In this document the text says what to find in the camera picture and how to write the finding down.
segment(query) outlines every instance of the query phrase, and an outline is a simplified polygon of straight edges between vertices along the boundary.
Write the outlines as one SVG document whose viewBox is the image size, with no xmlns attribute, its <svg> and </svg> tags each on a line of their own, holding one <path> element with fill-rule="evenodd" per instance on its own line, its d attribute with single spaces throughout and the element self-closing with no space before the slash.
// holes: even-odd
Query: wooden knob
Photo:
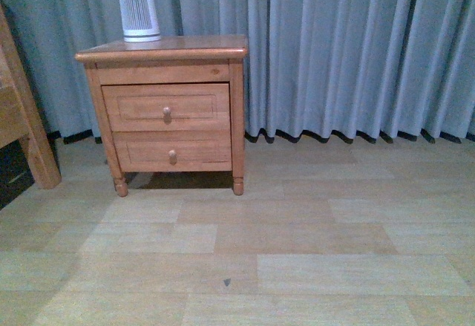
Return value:
<svg viewBox="0 0 475 326">
<path fill-rule="evenodd" d="M 175 165 L 177 163 L 177 152 L 172 149 L 171 151 L 168 152 L 168 158 L 170 160 L 171 165 Z"/>
</svg>

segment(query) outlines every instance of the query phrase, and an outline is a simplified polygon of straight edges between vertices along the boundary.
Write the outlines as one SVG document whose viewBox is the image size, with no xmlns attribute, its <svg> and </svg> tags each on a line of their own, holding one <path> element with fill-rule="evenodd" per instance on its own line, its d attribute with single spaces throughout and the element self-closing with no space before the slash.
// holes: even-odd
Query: nightstand leg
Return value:
<svg viewBox="0 0 475 326">
<path fill-rule="evenodd" d="M 233 177 L 232 191 L 235 195 L 241 196 L 244 193 L 244 179 L 242 177 Z"/>
<path fill-rule="evenodd" d="M 114 185 L 116 187 L 117 194 L 121 198 L 124 198 L 125 196 L 128 195 L 127 183 L 125 182 L 124 177 L 122 177 L 120 179 L 114 179 Z"/>
</svg>

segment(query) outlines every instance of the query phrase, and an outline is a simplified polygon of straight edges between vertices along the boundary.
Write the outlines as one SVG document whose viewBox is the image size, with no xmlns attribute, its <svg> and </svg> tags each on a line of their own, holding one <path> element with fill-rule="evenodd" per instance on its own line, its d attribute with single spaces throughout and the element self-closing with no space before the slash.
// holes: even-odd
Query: wooden furniture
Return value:
<svg viewBox="0 0 475 326">
<path fill-rule="evenodd" d="M 38 186 L 52 189 L 58 185 L 61 175 L 0 8 L 0 148 L 18 139 Z"/>
<path fill-rule="evenodd" d="M 81 51 L 117 194 L 124 172 L 232 171 L 243 194 L 245 36 L 163 37 Z"/>
</svg>

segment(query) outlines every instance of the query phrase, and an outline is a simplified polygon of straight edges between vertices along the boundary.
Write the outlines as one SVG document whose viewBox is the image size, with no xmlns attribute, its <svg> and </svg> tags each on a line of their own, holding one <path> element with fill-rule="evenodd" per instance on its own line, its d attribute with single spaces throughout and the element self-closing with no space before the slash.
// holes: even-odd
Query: lower drawer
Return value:
<svg viewBox="0 0 475 326">
<path fill-rule="evenodd" d="M 229 131 L 114 132 L 124 172 L 232 170 Z"/>
</svg>

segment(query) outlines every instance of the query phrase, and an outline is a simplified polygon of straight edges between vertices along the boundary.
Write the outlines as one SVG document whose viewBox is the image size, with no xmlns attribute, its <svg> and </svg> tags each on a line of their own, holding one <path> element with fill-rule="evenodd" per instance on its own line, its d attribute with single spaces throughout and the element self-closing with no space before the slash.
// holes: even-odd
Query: wood-look floor tile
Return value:
<svg viewBox="0 0 475 326">
<path fill-rule="evenodd" d="M 39 312 L 33 326 L 176 325 L 180 326 L 186 294 L 57 293 Z"/>
<path fill-rule="evenodd" d="M 415 182 L 430 196 L 464 194 L 475 201 L 475 179 L 449 178 L 440 174 L 431 179 L 415 179 Z"/>
<path fill-rule="evenodd" d="M 475 254 L 475 224 L 385 224 L 402 254 Z"/>
<path fill-rule="evenodd" d="M 469 149 L 466 149 L 465 152 L 471 157 L 475 158 L 475 144 L 472 143 Z"/>
<path fill-rule="evenodd" d="M 64 290 L 256 293 L 257 285 L 255 255 L 85 253 Z"/>
<path fill-rule="evenodd" d="M 397 254 L 375 224 L 220 224 L 217 253 Z"/>
<path fill-rule="evenodd" d="M 74 272 L 75 263 L 74 254 L 0 252 L 0 290 L 58 290 Z"/>
<path fill-rule="evenodd" d="M 335 219 L 326 200 L 185 200 L 178 216 L 187 224 L 318 224 Z"/>
<path fill-rule="evenodd" d="M 174 223 L 177 221 L 181 199 L 147 197 L 133 194 L 127 198 L 114 200 L 104 217 L 103 222 L 132 223 Z"/>
<path fill-rule="evenodd" d="M 269 164 L 262 167 L 270 180 L 372 180 L 394 179 L 385 167 L 364 164 Z"/>
<path fill-rule="evenodd" d="M 0 219 L 0 250 L 40 252 L 61 227 L 62 224 L 20 224 Z"/>
<path fill-rule="evenodd" d="M 51 190 L 40 189 L 37 185 L 33 185 L 24 192 L 24 196 L 35 200 L 53 198 L 110 203 L 111 199 L 117 197 L 117 193 L 114 190 L 114 183 L 108 178 L 107 180 L 65 180 Z"/>
<path fill-rule="evenodd" d="M 0 291 L 0 325 L 31 325 L 53 292 Z"/>
<path fill-rule="evenodd" d="M 216 233 L 213 224 L 68 224 L 45 250 L 213 253 Z"/>
<path fill-rule="evenodd" d="M 183 326 L 414 325 L 401 298 L 191 294 Z"/>
<path fill-rule="evenodd" d="M 61 163 L 69 165 L 94 165 L 105 162 L 105 151 L 102 144 L 96 144 L 93 137 L 75 142 L 60 144 L 56 141 L 56 152 Z"/>
<path fill-rule="evenodd" d="M 439 255 L 259 255 L 258 278 L 272 294 L 474 295 Z"/>
<path fill-rule="evenodd" d="M 466 254 L 450 254 L 445 257 L 450 261 L 465 283 L 475 290 L 475 255 L 473 250 L 467 250 Z"/>
<path fill-rule="evenodd" d="M 13 224 L 100 221 L 105 202 L 77 198 L 21 198 L 0 211 L 0 220 Z"/>
<path fill-rule="evenodd" d="M 467 140 L 467 139 L 462 139 L 462 144 L 454 144 L 452 142 L 449 142 L 446 139 L 443 138 L 437 138 L 436 139 L 436 144 L 434 145 L 427 145 L 425 144 L 424 147 L 427 150 L 435 151 L 437 154 L 443 154 L 443 155 L 464 155 L 467 153 L 470 153 L 471 151 L 475 151 L 475 143 Z"/>
<path fill-rule="evenodd" d="M 95 180 L 97 182 L 110 179 L 111 170 L 103 160 L 101 163 L 91 165 L 66 165 L 61 167 L 62 181 L 75 182 L 84 180 Z"/>
<path fill-rule="evenodd" d="M 180 188 L 180 189 L 162 189 L 162 188 L 132 188 L 128 190 L 129 195 L 137 196 L 137 198 L 149 198 L 157 199 L 159 201 L 171 201 L 176 199 L 177 203 L 180 203 L 184 198 L 195 198 L 195 199 L 208 199 L 213 198 L 215 195 L 224 194 L 231 192 L 232 194 L 232 183 L 229 187 L 219 188 L 219 189 L 203 189 L 203 188 Z"/>
<path fill-rule="evenodd" d="M 300 149 L 289 154 L 288 149 L 281 150 L 257 150 L 246 156 L 246 167 L 252 169 L 254 166 L 262 167 L 268 164 L 352 164 L 358 161 L 354 158 L 350 150 L 313 150 L 305 151 Z"/>
<path fill-rule="evenodd" d="M 284 180 L 285 198 L 426 198 L 416 183 L 398 180 Z"/>
<path fill-rule="evenodd" d="M 339 199 L 329 201 L 338 222 L 475 222 L 474 200 L 461 195 L 423 199 Z"/>
<path fill-rule="evenodd" d="M 410 179 L 431 179 L 443 176 L 445 178 L 475 180 L 475 162 L 400 163 L 395 166 L 388 166 L 388 169 L 401 177 Z"/>
<path fill-rule="evenodd" d="M 461 163 L 475 162 L 469 154 L 461 151 L 458 154 L 443 154 L 436 149 L 428 149 L 424 146 L 413 147 L 411 149 L 373 149 L 369 150 L 362 146 L 360 149 L 353 149 L 352 154 L 360 163 L 375 163 L 386 166 L 387 164 L 408 163 Z"/>
<path fill-rule="evenodd" d="M 259 177 L 253 179 L 250 174 L 244 178 L 244 195 L 235 196 L 231 189 L 215 190 L 209 196 L 215 200 L 243 201 L 243 200 L 266 200 L 284 198 L 284 191 L 280 181 L 270 181 Z"/>
<path fill-rule="evenodd" d="M 475 298 L 413 296 L 406 298 L 418 325 L 475 325 Z"/>
</svg>

